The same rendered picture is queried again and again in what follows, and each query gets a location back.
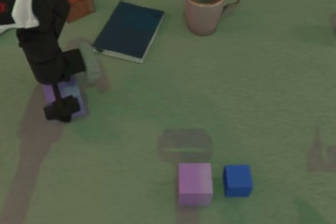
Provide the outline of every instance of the red box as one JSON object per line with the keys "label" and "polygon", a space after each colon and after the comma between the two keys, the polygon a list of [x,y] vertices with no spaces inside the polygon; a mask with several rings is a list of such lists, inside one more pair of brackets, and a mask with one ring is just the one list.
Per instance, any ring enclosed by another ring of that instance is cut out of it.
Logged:
{"label": "red box", "polygon": [[93,13],[96,8],[93,0],[68,0],[71,10],[67,22],[71,23]]}

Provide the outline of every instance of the pink cube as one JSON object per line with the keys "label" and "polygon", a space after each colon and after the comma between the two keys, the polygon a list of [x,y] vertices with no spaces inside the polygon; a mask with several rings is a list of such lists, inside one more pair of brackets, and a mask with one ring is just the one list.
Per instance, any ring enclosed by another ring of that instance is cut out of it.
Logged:
{"label": "pink cube", "polygon": [[178,203],[181,206],[209,206],[214,194],[210,163],[178,165]]}

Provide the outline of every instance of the purple box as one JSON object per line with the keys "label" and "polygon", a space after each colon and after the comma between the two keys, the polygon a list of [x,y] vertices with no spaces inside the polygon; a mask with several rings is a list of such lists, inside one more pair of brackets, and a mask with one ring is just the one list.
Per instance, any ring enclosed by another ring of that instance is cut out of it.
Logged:
{"label": "purple box", "polygon": [[214,194],[210,163],[178,165],[178,203],[181,206],[209,206]]}
{"label": "purple box", "polygon": [[[58,84],[59,91],[61,93],[62,98],[73,96],[78,99],[80,111],[74,113],[72,118],[77,118],[79,116],[83,116],[87,114],[83,98],[80,94],[79,87],[76,82],[76,78],[74,76],[71,77],[69,82],[61,82]],[[55,101],[54,92],[52,91],[51,85],[43,85],[44,97],[47,105],[50,105]]]}

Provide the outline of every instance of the pink mug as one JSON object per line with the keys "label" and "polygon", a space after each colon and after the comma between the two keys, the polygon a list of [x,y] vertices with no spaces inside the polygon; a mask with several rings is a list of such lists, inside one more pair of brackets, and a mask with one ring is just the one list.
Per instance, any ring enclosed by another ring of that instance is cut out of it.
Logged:
{"label": "pink mug", "polygon": [[225,5],[225,0],[185,0],[184,16],[189,31],[199,36],[215,32],[223,11],[240,0]]}

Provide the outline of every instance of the book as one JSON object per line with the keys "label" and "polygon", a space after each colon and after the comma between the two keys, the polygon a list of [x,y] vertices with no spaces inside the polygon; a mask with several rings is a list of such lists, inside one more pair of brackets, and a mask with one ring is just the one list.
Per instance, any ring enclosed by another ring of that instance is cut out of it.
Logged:
{"label": "book", "polygon": [[104,55],[142,63],[164,17],[161,10],[119,1],[93,43]]}

